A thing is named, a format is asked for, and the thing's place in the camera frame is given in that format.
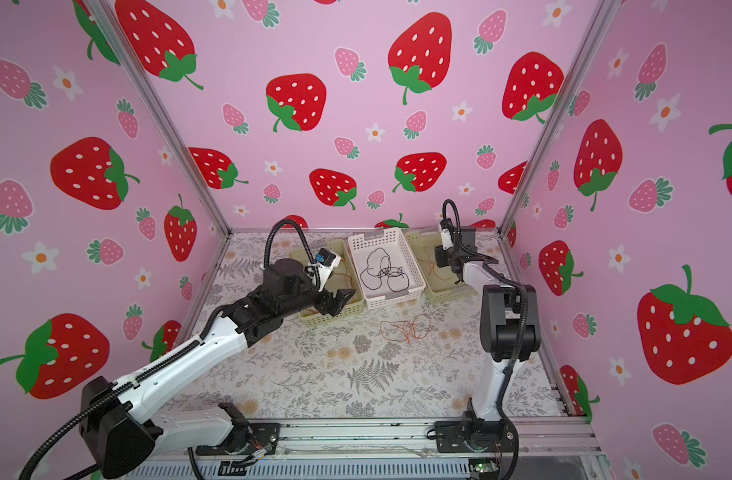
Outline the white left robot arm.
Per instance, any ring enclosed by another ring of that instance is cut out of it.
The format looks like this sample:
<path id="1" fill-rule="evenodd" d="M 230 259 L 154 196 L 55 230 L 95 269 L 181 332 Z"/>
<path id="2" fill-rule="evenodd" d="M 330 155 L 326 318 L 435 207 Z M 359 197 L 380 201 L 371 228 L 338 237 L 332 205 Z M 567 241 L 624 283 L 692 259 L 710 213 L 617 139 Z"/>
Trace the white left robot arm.
<path id="1" fill-rule="evenodd" d="M 31 478 L 45 455 L 72 429 L 78 429 L 95 461 L 76 473 L 95 472 L 117 479 L 149 457 L 196 447 L 239 454 L 250 447 L 248 462 L 262 453 L 250 422 L 230 403 L 191 414 L 159 416 L 172 397 L 212 367 L 237 355 L 274 332 L 284 320 L 305 309 L 337 316 L 354 296 L 352 289 L 330 292 L 326 283 L 341 262 L 328 248 L 313 252 L 303 246 L 307 263 L 271 259 L 265 243 L 263 281 L 244 298 L 217 307 L 203 330 L 148 365 L 109 382 L 99 377 L 82 395 L 80 413 L 52 434 L 28 459 L 19 476 Z"/>

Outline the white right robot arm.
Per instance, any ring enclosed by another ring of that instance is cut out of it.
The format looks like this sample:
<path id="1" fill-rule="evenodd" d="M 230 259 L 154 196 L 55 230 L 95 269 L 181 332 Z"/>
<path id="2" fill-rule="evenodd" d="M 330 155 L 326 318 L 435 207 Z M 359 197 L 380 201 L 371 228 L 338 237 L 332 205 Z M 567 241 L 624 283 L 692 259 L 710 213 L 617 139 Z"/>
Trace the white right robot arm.
<path id="1" fill-rule="evenodd" d="M 536 291 L 498 271 L 499 261 L 479 251 L 477 230 L 462 224 L 451 199 L 443 203 L 439 230 L 442 244 L 435 249 L 436 263 L 481 294 L 479 337 L 488 357 L 462 418 L 437 422 L 432 437 L 443 453 L 516 454 L 519 434 L 505 406 L 512 381 L 541 346 Z"/>

